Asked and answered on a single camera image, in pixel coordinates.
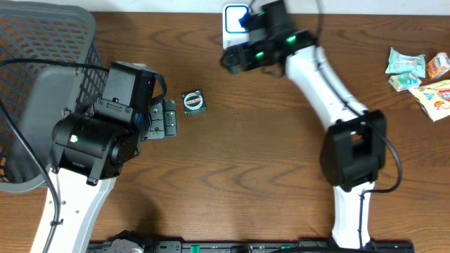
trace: plastic bin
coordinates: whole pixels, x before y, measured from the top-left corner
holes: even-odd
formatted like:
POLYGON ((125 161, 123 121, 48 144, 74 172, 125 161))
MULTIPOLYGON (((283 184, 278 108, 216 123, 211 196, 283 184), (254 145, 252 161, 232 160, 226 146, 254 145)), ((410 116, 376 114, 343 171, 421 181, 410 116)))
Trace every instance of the plastic bin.
MULTIPOLYGON (((43 58, 103 65, 94 45, 96 23, 86 10, 0 0, 0 60, 43 58)), ((0 69, 0 99, 38 158, 47 164, 53 127, 85 98, 102 94, 100 70, 12 64, 0 69)), ((44 179, 0 116, 0 190, 21 193, 44 179)))

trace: wooden tabletop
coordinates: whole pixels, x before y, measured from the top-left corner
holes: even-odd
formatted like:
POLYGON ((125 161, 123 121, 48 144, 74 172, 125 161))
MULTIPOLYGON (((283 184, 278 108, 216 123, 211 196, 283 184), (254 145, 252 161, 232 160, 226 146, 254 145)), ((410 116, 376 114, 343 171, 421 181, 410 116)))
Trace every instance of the wooden tabletop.
MULTIPOLYGON (((178 136, 147 141, 125 164, 92 240, 124 229, 184 240, 297 240, 328 237, 333 190, 321 173, 318 117, 285 77, 230 75, 219 65, 218 14, 94 13, 102 58, 147 63, 176 101, 178 136), (180 94, 202 89, 207 112, 187 117, 180 94)), ((316 29, 315 15, 294 15, 316 29)), ((450 17, 327 15, 321 43, 348 89, 381 109, 404 165, 400 189, 371 199, 376 240, 411 240, 417 252, 450 248, 450 117, 438 122, 384 74, 390 47, 426 60, 450 49, 450 17)), ((390 155, 377 188, 397 177, 390 155)), ((45 190, 0 193, 0 251, 28 252, 45 190)))

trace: snack package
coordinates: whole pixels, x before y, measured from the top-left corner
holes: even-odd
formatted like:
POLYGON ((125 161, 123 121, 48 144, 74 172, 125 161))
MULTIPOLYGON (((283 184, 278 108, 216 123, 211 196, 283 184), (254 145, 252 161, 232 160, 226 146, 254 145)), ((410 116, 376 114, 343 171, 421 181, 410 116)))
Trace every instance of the snack package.
POLYGON ((409 92, 433 122, 450 115, 450 80, 410 89, 409 92))
POLYGON ((431 79, 440 78, 450 70, 450 60, 446 53, 438 53, 429 63, 427 72, 431 79))
POLYGON ((425 55, 404 56, 391 48, 386 74, 402 74, 405 72, 412 72, 418 77, 425 78, 425 55))
POLYGON ((389 78, 389 83, 396 91, 417 88, 422 81, 412 72, 398 74, 389 78))

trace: white and green package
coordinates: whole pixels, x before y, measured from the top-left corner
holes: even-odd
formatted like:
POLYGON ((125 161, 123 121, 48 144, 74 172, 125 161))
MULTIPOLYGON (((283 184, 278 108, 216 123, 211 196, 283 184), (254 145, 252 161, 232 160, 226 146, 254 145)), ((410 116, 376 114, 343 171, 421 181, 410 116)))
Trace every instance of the white and green package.
POLYGON ((396 91, 405 91, 419 87, 422 81, 414 73, 406 72, 391 76, 389 83, 396 91))
POLYGON ((425 64, 425 55, 404 56, 391 48, 386 74, 412 72, 418 77, 425 78, 425 64))

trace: white backdrop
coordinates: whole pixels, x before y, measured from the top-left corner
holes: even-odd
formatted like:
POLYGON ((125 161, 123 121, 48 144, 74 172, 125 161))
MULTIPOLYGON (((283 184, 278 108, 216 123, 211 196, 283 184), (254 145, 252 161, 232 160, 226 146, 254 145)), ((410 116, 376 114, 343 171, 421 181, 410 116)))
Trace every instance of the white backdrop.
MULTIPOLYGON (((25 0, 76 5, 88 11, 220 13, 225 4, 250 0, 25 0)), ((270 0, 256 0, 256 6, 270 0)), ((326 13, 450 15, 450 0, 322 0, 326 13)), ((316 13, 315 0, 286 0, 291 13, 316 13)))

